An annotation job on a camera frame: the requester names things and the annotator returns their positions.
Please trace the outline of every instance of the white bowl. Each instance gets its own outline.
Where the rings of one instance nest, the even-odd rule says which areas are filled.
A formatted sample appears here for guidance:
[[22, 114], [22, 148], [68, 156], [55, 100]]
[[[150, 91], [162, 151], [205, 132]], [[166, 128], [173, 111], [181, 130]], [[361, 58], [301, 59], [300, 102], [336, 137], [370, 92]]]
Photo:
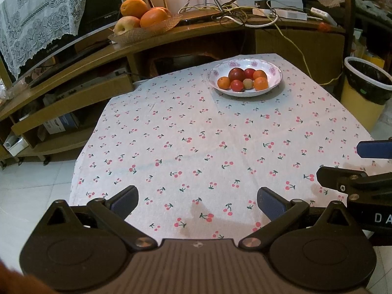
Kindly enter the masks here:
[[[255, 70], [263, 70], [268, 79], [268, 88], [264, 90], [255, 90], [254, 88], [245, 90], [244, 92], [234, 92], [231, 89], [224, 90], [218, 87], [218, 79], [222, 76], [228, 76], [229, 72], [234, 67], [240, 67], [243, 70], [246, 68], [253, 68]], [[207, 80], [212, 87], [216, 88], [220, 92], [235, 96], [235, 97], [253, 97], [261, 94], [265, 94], [273, 89], [275, 86], [279, 85], [282, 80], [282, 71], [276, 65], [266, 62], [263, 60], [258, 60], [256, 58], [243, 58], [237, 60], [228, 60], [226, 62], [215, 65], [207, 73]]]

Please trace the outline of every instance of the lace cloth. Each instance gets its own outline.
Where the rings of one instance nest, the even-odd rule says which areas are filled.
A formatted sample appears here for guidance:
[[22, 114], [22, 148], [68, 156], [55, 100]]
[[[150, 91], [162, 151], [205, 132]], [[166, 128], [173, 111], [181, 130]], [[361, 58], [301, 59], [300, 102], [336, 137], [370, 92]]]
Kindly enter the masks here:
[[0, 0], [0, 51], [10, 72], [64, 34], [77, 35], [86, 0]]

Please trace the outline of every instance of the red object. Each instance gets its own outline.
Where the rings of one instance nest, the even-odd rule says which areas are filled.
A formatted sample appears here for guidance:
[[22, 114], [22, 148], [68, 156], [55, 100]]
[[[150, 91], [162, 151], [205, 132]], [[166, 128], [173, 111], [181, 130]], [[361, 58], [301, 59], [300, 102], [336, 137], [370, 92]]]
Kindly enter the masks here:
[[230, 86], [234, 92], [242, 92], [244, 90], [244, 83], [238, 79], [233, 80]]
[[243, 81], [245, 79], [245, 72], [242, 68], [235, 67], [232, 68], [229, 72], [229, 79], [233, 82], [234, 80], [238, 79], [239, 81]]
[[246, 70], [244, 70], [245, 73], [245, 78], [250, 78], [251, 80], [253, 80], [253, 73], [256, 70], [254, 70], [253, 68], [247, 68]]
[[331, 31], [331, 26], [328, 23], [321, 22], [317, 27], [317, 31], [328, 33]]

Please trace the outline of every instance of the black tv screen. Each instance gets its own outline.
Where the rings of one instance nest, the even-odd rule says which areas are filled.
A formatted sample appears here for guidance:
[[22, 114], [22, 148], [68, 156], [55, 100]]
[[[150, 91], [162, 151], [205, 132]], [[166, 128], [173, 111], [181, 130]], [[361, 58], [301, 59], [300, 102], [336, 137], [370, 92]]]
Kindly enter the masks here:
[[17, 82], [47, 59], [76, 42], [114, 25], [120, 15], [119, 10], [121, 3], [121, 0], [86, 0], [78, 35], [73, 36], [71, 34], [65, 34], [61, 39], [53, 40], [45, 49], [38, 51], [32, 59], [29, 59], [24, 66], [21, 66], [20, 74], [17, 79], [9, 72], [3, 55], [1, 55], [1, 59], [7, 69], [11, 82]]

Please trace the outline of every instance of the yellow trash can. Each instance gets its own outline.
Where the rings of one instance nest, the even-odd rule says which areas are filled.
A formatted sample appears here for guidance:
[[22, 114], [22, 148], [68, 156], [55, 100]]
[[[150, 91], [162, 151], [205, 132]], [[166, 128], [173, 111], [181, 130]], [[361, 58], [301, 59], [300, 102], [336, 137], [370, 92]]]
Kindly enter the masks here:
[[344, 81], [340, 102], [370, 132], [392, 96], [392, 77], [366, 60], [344, 59]]

